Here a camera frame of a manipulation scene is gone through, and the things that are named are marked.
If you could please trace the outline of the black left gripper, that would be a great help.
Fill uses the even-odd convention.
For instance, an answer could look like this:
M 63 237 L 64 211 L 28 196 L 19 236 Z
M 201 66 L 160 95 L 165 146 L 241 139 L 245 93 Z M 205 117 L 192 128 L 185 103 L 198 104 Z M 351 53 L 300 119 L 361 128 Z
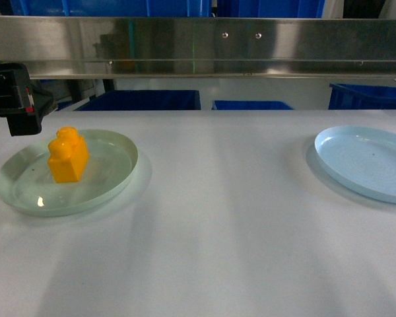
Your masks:
M 24 64 L 0 64 L 0 117 L 12 136 L 39 134 L 43 118 L 56 109 L 53 94 L 34 85 Z

